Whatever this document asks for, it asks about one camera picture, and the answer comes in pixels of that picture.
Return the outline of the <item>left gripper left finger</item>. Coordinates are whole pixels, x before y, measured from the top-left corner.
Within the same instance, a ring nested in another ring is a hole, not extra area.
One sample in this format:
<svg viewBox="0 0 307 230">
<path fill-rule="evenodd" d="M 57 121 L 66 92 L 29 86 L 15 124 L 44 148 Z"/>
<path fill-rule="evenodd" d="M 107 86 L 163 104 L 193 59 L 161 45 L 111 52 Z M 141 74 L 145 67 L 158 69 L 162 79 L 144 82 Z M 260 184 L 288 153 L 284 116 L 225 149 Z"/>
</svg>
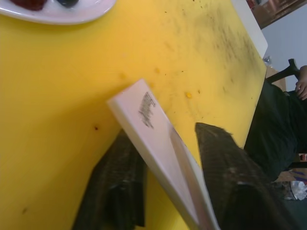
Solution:
<svg viewBox="0 0 307 230">
<path fill-rule="evenodd" d="M 72 229 L 144 227 L 146 182 L 147 166 L 121 130 L 93 168 Z"/>
</svg>

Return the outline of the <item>bystander bare hand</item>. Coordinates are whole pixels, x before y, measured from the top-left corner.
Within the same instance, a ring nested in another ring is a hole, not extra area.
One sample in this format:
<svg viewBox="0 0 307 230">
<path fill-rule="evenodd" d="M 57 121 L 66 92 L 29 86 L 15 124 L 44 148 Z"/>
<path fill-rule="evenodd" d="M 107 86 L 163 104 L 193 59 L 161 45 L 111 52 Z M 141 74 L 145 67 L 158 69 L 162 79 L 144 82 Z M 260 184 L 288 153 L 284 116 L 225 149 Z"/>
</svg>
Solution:
<svg viewBox="0 0 307 230">
<path fill-rule="evenodd" d="M 299 99 L 305 100 L 307 98 L 307 65 L 302 66 L 299 70 L 295 92 Z"/>
</svg>

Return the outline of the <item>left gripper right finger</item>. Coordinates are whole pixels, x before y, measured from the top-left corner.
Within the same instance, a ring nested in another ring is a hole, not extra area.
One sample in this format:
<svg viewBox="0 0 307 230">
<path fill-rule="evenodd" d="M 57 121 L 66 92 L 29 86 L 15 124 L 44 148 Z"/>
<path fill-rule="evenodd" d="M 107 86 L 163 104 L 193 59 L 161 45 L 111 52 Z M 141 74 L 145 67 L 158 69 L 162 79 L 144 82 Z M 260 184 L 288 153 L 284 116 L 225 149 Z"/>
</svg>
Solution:
<svg viewBox="0 0 307 230">
<path fill-rule="evenodd" d="M 197 122 L 204 181 L 223 230 L 297 230 L 283 191 L 220 127 Z"/>
</svg>

